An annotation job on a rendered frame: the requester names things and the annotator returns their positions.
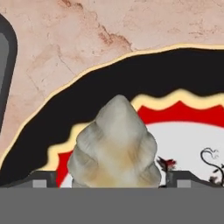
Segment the black red white patterned plate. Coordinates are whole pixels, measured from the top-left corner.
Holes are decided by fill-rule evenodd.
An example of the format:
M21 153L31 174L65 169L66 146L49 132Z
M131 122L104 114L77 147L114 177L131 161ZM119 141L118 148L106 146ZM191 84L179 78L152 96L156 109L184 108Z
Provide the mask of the black red white patterned plate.
M80 77L22 128L0 168L0 187L44 167L50 148L64 143L74 125L93 120L112 97L132 101L146 95L161 101L179 90L197 100L224 97L224 50L177 48L136 55Z

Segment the dark grey tupperware container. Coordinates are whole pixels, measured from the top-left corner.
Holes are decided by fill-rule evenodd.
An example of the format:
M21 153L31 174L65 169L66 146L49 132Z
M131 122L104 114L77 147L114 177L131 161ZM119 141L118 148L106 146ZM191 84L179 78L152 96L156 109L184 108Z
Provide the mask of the dark grey tupperware container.
M0 132L17 55L17 35L11 23L0 13Z

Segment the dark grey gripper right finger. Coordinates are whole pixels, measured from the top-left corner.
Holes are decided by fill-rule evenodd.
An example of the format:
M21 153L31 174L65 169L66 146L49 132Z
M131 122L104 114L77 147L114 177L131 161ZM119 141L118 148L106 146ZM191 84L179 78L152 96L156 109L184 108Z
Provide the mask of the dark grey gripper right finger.
M168 188L221 188L220 185L198 178L190 171L169 171L166 175L166 186Z

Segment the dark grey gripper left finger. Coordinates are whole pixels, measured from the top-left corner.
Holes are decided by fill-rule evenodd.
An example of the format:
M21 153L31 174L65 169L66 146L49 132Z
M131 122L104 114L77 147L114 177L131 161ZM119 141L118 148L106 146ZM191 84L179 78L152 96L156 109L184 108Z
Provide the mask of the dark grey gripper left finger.
M3 188L55 188L56 171L35 171L27 178L3 185Z

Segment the pale cream dumpling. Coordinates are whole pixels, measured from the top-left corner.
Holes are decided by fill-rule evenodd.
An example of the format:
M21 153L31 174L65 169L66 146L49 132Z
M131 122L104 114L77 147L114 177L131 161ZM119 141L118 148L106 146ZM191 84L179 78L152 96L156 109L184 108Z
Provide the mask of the pale cream dumpling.
M67 162L72 187L157 188L157 149L154 136L119 94L77 136Z

